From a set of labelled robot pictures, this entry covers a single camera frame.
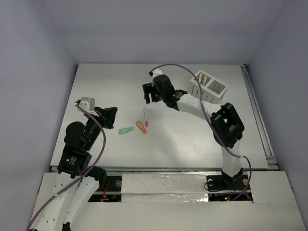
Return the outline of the green utility knife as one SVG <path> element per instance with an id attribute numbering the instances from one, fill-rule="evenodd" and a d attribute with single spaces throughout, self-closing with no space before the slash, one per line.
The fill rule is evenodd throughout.
<path id="1" fill-rule="evenodd" d="M 121 129 L 118 130 L 118 134 L 119 135 L 124 135 L 124 134 L 127 134 L 127 133 L 130 133 L 130 132 L 134 131 L 134 129 L 135 128 L 133 126 L 132 127 L 121 128 Z"/>

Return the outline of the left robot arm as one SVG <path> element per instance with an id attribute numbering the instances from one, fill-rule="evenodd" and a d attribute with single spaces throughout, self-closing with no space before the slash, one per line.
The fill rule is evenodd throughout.
<path id="1" fill-rule="evenodd" d="M 65 146 L 57 167 L 52 196 L 32 218 L 29 231 L 70 231 L 95 191 L 106 186 L 106 170 L 90 165 L 90 149 L 105 129 L 113 129 L 117 107 L 90 110 L 75 106 L 88 118 L 86 124 L 73 122 L 65 131 Z"/>

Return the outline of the yellow capped white marker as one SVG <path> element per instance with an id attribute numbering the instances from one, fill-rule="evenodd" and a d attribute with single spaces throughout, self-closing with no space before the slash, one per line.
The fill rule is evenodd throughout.
<path id="1" fill-rule="evenodd" d="M 208 81 L 209 81 L 208 78 L 209 78 L 209 76 L 205 75 L 204 85 L 206 85 L 208 83 Z"/>

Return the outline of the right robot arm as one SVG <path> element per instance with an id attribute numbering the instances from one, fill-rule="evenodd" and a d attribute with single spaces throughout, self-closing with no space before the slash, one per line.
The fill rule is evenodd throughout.
<path id="1" fill-rule="evenodd" d="M 221 146 L 223 166 L 221 175 L 210 177 L 207 185 L 212 192 L 233 190 L 243 175 L 239 146 L 244 131 L 234 106 L 201 101 L 184 90 L 175 89 L 166 75 L 154 77 L 152 82 L 143 84 L 142 89 L 147 104 L 163 101 L 169 108 L 208 122 L 215 141 Z"/>

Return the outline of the orange utility knife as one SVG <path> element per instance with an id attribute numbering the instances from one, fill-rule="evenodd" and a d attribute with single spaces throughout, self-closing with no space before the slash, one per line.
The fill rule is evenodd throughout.
<path id="1" fill-rule="evenodd" d="M 135 124 L 143 134 L 147 133 L 147 130 L 141 121 L 136 121 Z"/>

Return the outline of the purple capped white marker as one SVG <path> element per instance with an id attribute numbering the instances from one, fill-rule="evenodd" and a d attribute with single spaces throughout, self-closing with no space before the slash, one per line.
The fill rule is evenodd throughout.
<path id="1" fill-rule="evenodd" d="M 143 108 L 143 114 L 144 114 L 144 122 L 145 122 L 145 127 L 147 128 L 148 125 L 148 120 L 147 120 L 147 115 L 146 115 L 146 108 Z"/>

